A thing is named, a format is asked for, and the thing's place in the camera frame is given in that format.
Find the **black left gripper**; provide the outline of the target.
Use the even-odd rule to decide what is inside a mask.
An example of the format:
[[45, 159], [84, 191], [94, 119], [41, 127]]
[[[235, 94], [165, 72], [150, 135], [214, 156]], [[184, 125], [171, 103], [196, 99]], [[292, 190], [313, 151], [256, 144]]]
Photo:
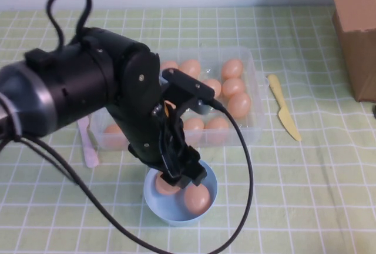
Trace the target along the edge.
[[128, 150], [140, 161], [168, 173], [167, 182], [185, 189], [199, 186], [207, 176], [200, 154], [187, 146], [183, 171], [182, 143], [166, 114], [159, 82], [160, 59], [143, 44], [131, 44], [120, 60], [120, 127], [129, 141]]

